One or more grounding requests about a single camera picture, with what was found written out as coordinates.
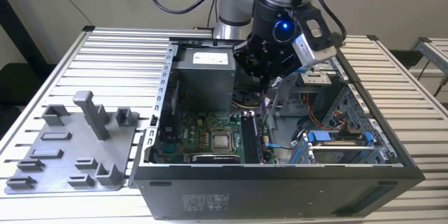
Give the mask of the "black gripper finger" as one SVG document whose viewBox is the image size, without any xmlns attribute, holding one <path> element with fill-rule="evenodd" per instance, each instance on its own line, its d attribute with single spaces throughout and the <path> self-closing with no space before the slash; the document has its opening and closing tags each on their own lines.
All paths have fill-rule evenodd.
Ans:
<svg viewBox="0 0 448 224">
<path fill-rule="evenodd" d="M 269 43 L 269 82 L 277 77 L 290 76 L 302 62 L 291 43 Z"/>
<path fill-rule="evenodd" d="M 242 67 L 246 74 L 258 79 L 258 89 L 267 89 L 269 79 L 266 78 L 266 67 L 257 59 L 254 51 L 250 48 L 249 40 L 237 44 L 233 48 L 234 59 Z"/>
</svg>

